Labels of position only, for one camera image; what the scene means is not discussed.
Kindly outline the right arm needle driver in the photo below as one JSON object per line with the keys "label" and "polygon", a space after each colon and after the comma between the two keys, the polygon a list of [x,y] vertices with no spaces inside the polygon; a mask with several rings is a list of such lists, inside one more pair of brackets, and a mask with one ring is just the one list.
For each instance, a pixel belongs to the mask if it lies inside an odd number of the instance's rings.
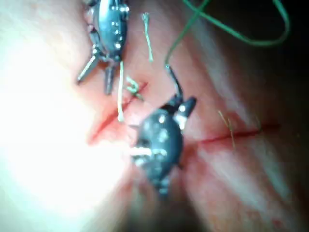
{"label": "right arm needle driver", "polygon": [[184,112],[184,105],[171,112],[160,108],[139,125],[130,126],[137,132],[131,150],[133,162],[143,170],[161,199],[168,198],[170,172],[179,163],[183,150]]}

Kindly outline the right arm needle driver jaw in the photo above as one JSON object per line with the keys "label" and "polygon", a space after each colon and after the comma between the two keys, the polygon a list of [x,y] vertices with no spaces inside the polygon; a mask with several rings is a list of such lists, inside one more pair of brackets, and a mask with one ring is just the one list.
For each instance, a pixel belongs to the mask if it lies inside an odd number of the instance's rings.
{"label": "right arm needle driver jaw", "polygon": [[193,112],[197,103],[195,97],[190,97],[187,101],[183,102],[176,113],[174,114],[174,120],[178,123],[180,129],[184,129],[185,125]]}
{"label": "right arm needle driver jaw", "polygon": [[182,103],[182,97],[174,95],[170,100],[168,100],[164,105],[163,109],[169,114],[174,114]]}

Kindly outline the left arm needle driver jaw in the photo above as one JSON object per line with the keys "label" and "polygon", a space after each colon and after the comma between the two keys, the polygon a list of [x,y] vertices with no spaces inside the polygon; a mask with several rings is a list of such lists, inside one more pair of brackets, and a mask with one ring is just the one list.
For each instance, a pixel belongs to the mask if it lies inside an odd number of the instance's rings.
{"label": "left arm needle driver jaw", "polygon": [[99,62],[98,55],[92,55],[89,61],[85,64],[81,72],[79,73],[76,84],[80,84],[85,80],[85,78],[91,73],[91,71],[97,66]]}
{"label": "left arm needle driver jaw", "polygon": [[104,78],[104,93],[110,95],[113,87],[115,67],[110,66],[105,69],[105,78]]}

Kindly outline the left arm needle driver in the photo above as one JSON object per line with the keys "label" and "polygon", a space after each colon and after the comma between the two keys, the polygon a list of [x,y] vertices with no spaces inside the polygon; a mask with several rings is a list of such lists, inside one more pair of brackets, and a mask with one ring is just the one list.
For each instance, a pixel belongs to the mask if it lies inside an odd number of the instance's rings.
{"label": "left arm needle driver", "polygon": [[130,7],[127,0],[84,0],[93,44],[91,60],[119,62],[126,44]]}

